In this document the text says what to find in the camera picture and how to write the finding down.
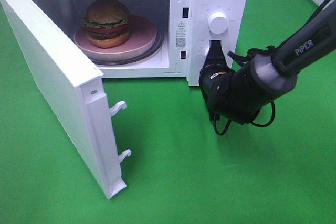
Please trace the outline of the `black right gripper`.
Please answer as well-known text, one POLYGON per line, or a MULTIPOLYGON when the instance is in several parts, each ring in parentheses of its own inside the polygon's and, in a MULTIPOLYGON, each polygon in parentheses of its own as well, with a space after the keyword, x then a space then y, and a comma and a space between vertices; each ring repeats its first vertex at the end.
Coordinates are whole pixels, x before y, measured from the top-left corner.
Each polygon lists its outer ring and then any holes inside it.
POLYGON ((210 40, 206 63, 200 71, 199 87, 203 95, 209 118, 218 120, 220 116, 240 122, 241 112, 234 103, 231 82, 237 73, 228 67, 220 40, 210 40))

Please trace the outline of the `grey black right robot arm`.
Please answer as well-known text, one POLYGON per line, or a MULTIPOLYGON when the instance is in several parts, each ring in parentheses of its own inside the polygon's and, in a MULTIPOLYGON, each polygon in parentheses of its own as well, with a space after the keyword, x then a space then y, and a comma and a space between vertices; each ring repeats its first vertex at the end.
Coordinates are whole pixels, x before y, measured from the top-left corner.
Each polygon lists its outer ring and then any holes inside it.
POLYGON ((212 40, 199 77, 210 120, 252 123, 263 106, 294 89, 302 69, 334 50, 335 2, 279 47, 249 49, 238 71, 227 66, 221 41, 212 40))

